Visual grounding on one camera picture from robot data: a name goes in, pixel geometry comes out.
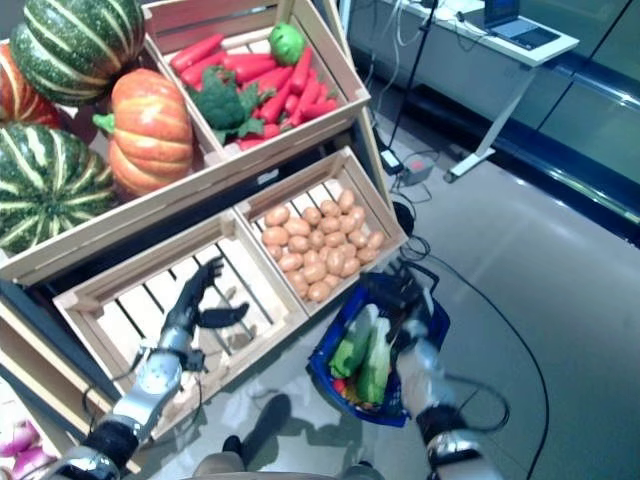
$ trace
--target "table leg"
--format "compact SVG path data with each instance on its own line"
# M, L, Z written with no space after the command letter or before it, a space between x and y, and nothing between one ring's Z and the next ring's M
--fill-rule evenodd
M459 177L467 173L476 165L482 163L485 159L489 158L492 154L495 153L495 150L491 148L491 145L498 137L498 134L504 127L504 124L507 123L509 117L520 103L520 100L524 96L525 92L531 85L534 77L536 76L538 69L537 68L529 68L525 78L520 82L519 85L514 89L511 97L505 104L502 111L498 114L496 119L491 124L491 128L486 133L482 142L476 149L475 152L470 154L467 158L465 158L462 162L458 163L455 167L450 168L447 173L444 175L444 179L448 183L452 183L457 180Z

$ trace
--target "pumpkin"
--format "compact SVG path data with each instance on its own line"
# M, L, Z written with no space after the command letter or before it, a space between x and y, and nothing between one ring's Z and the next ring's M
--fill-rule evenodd
M94 103L136 58L144 18L136 0L27 0L11 35L22 74L62 105Z
M0 248L18 253L113 206L104 160L42 125L0 128Z
M0 125L12 121L60 127L58 111L25 80L4 43L0 45Z
M191 121L176 85L139 68L122 76L111 94L113 113L94 115L112 133L109 164L126 190L144 195L183 178L191 168Z

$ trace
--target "wooden crate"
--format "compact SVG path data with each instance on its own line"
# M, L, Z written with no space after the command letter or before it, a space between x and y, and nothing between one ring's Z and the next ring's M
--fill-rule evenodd
M196 331L194 344L207 356L208 373L199 375L206 400L308 318L233 210L74 287L54 303L107 375L115 377L129 369L143 338L158 337L164 316L198 265L218 255L225 264L222 276L206 291L200 307L244 301L250 307L242 323ZM116 382L116 387L128 390L132 378ZM197 407L197 381L194 374L184 374L184 391L165 408L154 437Z
M280 280L289 286L309 315L313 315L342 293L357 280L358 276L355 274L344 279L331 292L329 298L320 304L301 299L280 271L275 260L262 245L260 238L265 227L264 215L271 208L284 204L288 206L292 216L299 217L308 206L318 207L326 199L337 200L340 193L346 188L354 192L355 204L362 206L366 212L363 231L369 233L379 230L385 235L384 244L375 262L363 267L363 269L369 270L376 263L387 258L407 240L407 237L349 147L344 147L333 155L272 185L236 206L238 214L250 223L254 238L268 258L271 268L278 273Z
M144 6L149 52L165 75L180 85L197 125L200 142L216 152L217 161L234 165L233 175L275 167L313 145L346 130L370 96L310 0L169 0ZM312 67L338 96L339 108L304 123L263 144L241 152L235 144L223 147L168 65L181 49L213 33L226 36L222 48L232 53L270 51L267 40L274 25L297 27L313 49Z

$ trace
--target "cable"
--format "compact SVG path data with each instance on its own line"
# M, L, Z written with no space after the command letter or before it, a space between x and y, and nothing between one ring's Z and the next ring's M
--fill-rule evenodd
M533 460L531 461L531 466L529 467L529 470L527 472L527 477L526 478L527 478L527 480L529 480L531 478L531 476L533 475L533 471L534 471L534 469L536 467L536 464L538 463L538 459L540 458L540 454L542 453L544 445L545 445L545 443L547 441L547 435L549 433L549 392L548 392L548 389L547 389L547 382L546 382L546 380L544 378L544 375L542 373L542 369L540 368L540 364L538 363L538 359L536 358L536 356L534 355L533 351L531 350L531 348L529 347L529 345L527 344L525 339L522 337L520 332L518 332L518 330L514 327L514 325L506 317L506 315L504 313L502 313L502 311L497 307L497 305L495 303L493 303L493 301L487 295L485 295L479 288L477 288L475 285L473 285L471 282L469 282L465 277L462 276L462 274L460 274L455 268L453 268L451 265L449 265L447 262L445 262L441 258L439 258L439 257L437 257L437 256L435 256L433 254L430 254L428 258L434 260L436 263L439 263L445 269L449 270L455 277L457 277L462 283L464 283L471 290L476 292L480 297L482 297L491 306L491 308L493 308L495 310L495 312L502 318L502 320L504 320L504 322L511 329L511 331L516 336L516 338L520 341L520 343L522 344L524 349L527 351L527 354L531 358L531 361L533 362L533 365L535 366L536 372L538 373L538 377L540 378L540 384L542 386L542 393L544 395L544 428L543 428L543 431L542 431L542 436L540 438L540 442L539 442L538 447L536 449L536 452L535 452L535 454L533 456Z
M509 422L509 417L511 417L511 406L509 405L509 401L506 399L504 395L502 395L498 390L493 388L491 385L488 385L484 382L480 382L478 380L474 380L472 378L464 377L462 375L455 375L452 373L445 373L444 378L450 380L452 382L464 383L466 385L472 385L476 387L476 392L471 394L471 396L465 400L459 407L458 412L461 411L476 395L476 393L480 390L484 390L485 392L491 394L493 397L498 399L498 401L502 404L502 418L495 424L489 426L475 426L468 425L467 428L472 432L477 433L495 433L502 430L505 425Z

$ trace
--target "gray floor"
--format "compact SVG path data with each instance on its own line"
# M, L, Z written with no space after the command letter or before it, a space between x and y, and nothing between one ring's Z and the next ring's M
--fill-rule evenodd
M392 93L384 114L392 117L397 104ZM379 119L388 129L390 122ZM401 157L429 148L424 139L441 152L426 182L433 200L419 205L416 233L504 310L545 372L551 427L534 478L637 478L640 384L630 373L640 365L638 251L490 163L455 184L444 183L443 170L460 149L415 121L403 127L394 144ZM415 199L424 194L422 187L404 193ZM441 274L437 298L452 320L442 352L445 365L509 398L509 424L481 441L506 478L523 479L543 425L535 370L482 299L437 264L426 265ZM235 433L248 441L250 467L256 470L335 475L366 459L388 479L424 479L428 469L413 425L394 429L362 423L341 414L314 389L304 365L329 321L330 315L315 319L306 332L207 402L197 428L153 451L142 476L189 476ZM463 398L469 391L458 393ZM486 424L500 412L499 405L479 395L467 413L474 423Z

